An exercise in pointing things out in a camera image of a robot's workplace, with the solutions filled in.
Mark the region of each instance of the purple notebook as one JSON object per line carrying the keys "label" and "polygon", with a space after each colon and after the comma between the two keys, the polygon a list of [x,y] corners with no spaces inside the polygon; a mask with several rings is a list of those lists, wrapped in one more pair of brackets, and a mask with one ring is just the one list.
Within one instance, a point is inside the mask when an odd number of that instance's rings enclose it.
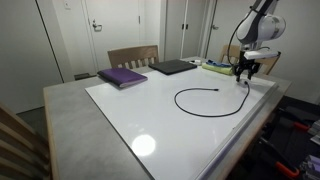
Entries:
{"label": "purple notebook", "polygon": [[98,74],[121,88],[148,80],[146,76],[126,68],[105,69],[99,71]]}

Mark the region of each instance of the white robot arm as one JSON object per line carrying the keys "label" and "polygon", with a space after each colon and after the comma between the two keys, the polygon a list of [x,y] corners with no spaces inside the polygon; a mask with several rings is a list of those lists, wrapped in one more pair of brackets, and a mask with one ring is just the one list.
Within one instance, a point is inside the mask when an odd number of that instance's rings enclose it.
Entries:
{"label": "white robot arm", "polygon": [[286,28],[282,17],[268,14],[276,2],[277,0],[256,0],[237,29],[237,37],[241,42],[239,63],[234,66],[237,81],[243,70],[249,71],[249,79],[258,71],[260,64],[255,63],[254,59],[279,55],[277,51],[258,51],[263,41],[280,37]]}

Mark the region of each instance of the door handle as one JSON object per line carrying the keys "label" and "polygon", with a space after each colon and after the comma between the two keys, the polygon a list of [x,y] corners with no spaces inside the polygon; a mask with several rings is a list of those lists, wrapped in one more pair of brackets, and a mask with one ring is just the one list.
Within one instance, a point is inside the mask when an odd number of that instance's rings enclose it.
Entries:
{"label": "door handle", "polygon": [[102,25],[97,25],[95,19],[93,20],[92,27],[94,28],[94,31],[102,31]]}
{"label": "door handle", "polygon": [[213,30],[218,30],[218,29],[219,29],[219,27],[217,27],[217,26],[214,25],[214,24],[211,26],[211,28],[212,28]]}

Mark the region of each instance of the chair backrest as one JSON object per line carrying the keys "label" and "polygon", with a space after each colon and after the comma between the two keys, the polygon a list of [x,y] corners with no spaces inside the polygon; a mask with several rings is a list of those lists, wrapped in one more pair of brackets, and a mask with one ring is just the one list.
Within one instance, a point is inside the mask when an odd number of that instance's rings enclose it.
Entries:
{"label": "chair backrest", "polygon": [[[228,58],[228,46],[229,45],[224,45],[220,54],[220,62],[228,62],[227,58]],[[236,45],[230,45],[230,50],[229,50],[229,57],[230,57],[230,61],[231,63],[237,63],[239,60],[239,56],[240,56],[240,47],[236,46]]]}
{"label": "chair backrest", "polygon": [[280,56],[265,58],[265,59],[256,59],[255,62],[260,63],[260,70],[263,70],[262,74],[268,75],[272,70],[273,66],[277,63]]}
{"label": "chair backrest", "polygon": [[0,177],[50,178],[48,141],[0,104]]}
{"label": "chair backrest", "polygon": [[159,62],[157,45],[110,50],[108,55],[112,68],[133,69]]}

